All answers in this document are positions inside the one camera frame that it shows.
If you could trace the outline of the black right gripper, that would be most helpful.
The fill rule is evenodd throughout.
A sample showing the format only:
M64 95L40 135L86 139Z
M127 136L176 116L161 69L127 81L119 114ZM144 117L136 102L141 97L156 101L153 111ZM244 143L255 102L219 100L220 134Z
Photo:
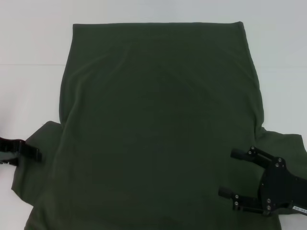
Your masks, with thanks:
M220 187L218 195L231 199L233 210L272 214L281 210L307 214L307 181L290 173L285 160L251 146L247 152L232 149L231 158L248 161L265 169L260 181L260 199L238 195L230 189Z

